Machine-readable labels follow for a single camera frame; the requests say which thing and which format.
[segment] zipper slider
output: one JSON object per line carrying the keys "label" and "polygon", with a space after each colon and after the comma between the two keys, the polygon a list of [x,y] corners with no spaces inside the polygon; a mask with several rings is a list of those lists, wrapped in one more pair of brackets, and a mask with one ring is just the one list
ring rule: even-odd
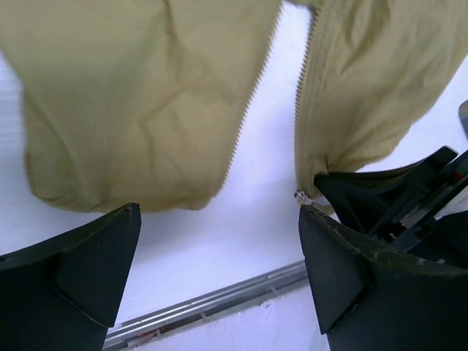
{"label": "zipper slider", "polygon": [[305,192],[298,190],[294,193],[294,198],[298,201],[299,205],[314,205],[314,201]]}

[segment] white surface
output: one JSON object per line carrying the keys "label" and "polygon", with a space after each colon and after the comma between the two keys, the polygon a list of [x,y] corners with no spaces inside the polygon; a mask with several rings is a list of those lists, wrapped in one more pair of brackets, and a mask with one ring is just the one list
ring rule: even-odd
{"label": "white surface", "polygon": [[[293,199],[295,85],[309,13],[285,5],[271,61],[250,106],[226,187],[203,211],[143,216],[140,242],[118,322],[209,293],[303,259]],[[468,147],[457,109],[468,98],[468,60],[437,105],[395,153],[389,169],[440,146]],[[0,254],[85,224],[96,214],[50,208],[34,198],[23,166],[20,84],[0,62]]]}
{"label": "white surface", "polygon": [[327,351],[309,287],[260,306],[200,325],[137,351]]}

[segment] clothing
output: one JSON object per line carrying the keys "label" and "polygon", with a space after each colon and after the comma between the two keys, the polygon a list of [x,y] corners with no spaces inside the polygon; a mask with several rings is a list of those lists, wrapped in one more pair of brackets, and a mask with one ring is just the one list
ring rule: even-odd
{"label": "clothing", "polygon": [[[306,1],[298,189],[387,156],[465,57],[468,1]],[[73,211],[201,209],[222,188],[279,0],[0,0],[32,192]]]}

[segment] khaki jacket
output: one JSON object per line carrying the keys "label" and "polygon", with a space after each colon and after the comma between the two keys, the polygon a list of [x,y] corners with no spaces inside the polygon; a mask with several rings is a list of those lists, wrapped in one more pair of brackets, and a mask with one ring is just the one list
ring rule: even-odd
{"label": "khaki jacket", "polygon": [[[465,0],[304,0],[298,189],[395,148],[468,51]],[[280,0],[0,0],[32,192],[73,211],[197,210],[222,188]]]}

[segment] metal bar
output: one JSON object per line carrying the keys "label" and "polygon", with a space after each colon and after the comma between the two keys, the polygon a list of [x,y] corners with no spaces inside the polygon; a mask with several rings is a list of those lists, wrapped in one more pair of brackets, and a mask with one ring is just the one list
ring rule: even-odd
{"label": "metal bar", "polygon": [[182,321],[188,317],[204,314],[209,316],[223,309],[245,303],[250,299],[271,294],[271,288],[280,290],[298,282],[307,280],[304,261],[280,268],[267,274],[231,285],[209,294],[179,303],[152,314],[130,320],[120,328],[112,331],[106,337],[104,350],[110,350],[123,341],[130,340],[148,331]]}

